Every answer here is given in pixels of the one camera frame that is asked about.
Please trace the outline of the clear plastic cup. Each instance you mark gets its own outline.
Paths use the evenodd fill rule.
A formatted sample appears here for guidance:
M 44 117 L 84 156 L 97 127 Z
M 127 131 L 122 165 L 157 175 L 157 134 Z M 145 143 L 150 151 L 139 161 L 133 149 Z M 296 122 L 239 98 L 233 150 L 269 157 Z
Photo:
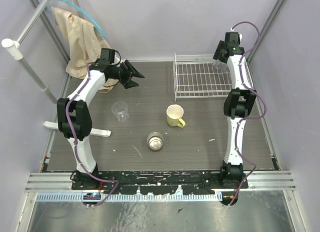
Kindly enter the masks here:
M 246 60 L 246 57 L 245 56 L 242 56 L 241 57 L 241 66 L 242 67 L 247 67 L 247 60 Z
M 227 64 L 224 62 L 221 62 L 219 60 L 216 60 L 213 63 L 213 70 L 214 70 L 214 72 L 220 73 L 220 74 L 228 73 L 228 71 L 229 71 Z
M 252 87 L 252 80 L 251 80 L 251 74 L 248 67 L 245 68 L 245 74 L 246 74 L 246 81 Z
M 129 109 L 125 102 L 116 102 L 111 111 L 119 122 L 125 122 L 129 118 Z

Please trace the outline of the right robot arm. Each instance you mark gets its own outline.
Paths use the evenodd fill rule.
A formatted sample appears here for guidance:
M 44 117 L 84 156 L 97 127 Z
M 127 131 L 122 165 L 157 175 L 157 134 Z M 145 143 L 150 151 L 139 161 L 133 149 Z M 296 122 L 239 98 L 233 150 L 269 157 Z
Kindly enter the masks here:
M 242 57 L 245 50 L 240 43 L 240 33 L 227 32 L 213 56 L 214 60 L 226 63 L 231 77 L 231 90 L 223 105 L 223 113 L 227 116 L 227 149 L 219 170 L 219 183 L 225 189 L 231 189 L 244 178 L 244 130 L 256 100 L 247 61 Z

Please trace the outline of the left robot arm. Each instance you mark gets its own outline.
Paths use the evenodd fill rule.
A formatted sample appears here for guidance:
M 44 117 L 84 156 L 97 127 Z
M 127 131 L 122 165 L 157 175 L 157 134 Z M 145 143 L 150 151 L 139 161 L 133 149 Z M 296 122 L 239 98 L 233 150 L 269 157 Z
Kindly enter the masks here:
M 115 49 L 102 48 L 100 57 L 86 65 L 87 75 L 67 98 L 57 101 L 57 125 L 70 143 L 76 160 L 76 170 L 71 174 L 74 190 L 95 190 L 107 183 L 99 175 L 91 145 L 92 118 L 89 105 L 99 89 L 109 80 L 115 79 L 125 89 L 138 87 L 132 78 L 143 78 L 132 64 L 122 59 Z

